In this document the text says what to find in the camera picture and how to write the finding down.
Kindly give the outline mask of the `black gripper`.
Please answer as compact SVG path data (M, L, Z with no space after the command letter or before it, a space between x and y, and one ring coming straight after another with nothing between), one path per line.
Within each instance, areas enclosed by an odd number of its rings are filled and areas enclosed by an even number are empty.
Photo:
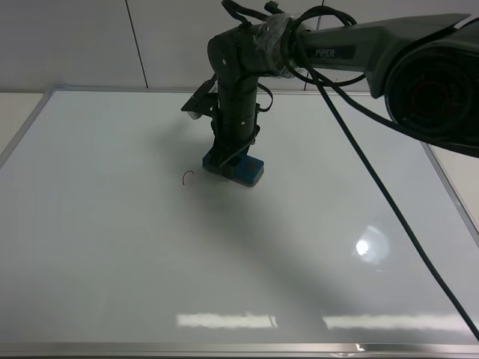
M208 165L225 166L251 146L256 134L258 80L217 81L218 104L213 118L213 147Z

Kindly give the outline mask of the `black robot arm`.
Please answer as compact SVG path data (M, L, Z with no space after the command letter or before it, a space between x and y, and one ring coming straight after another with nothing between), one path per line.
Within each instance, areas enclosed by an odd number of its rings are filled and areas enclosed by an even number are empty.
M299 18L266 16L213 37L207 46L219 86L214 127L231 152L249 148L261 77L297 78L344 93L323 70L357 73L383 98L384 124L445 150L478 155L478 21L462 13L357 23L330 7Z

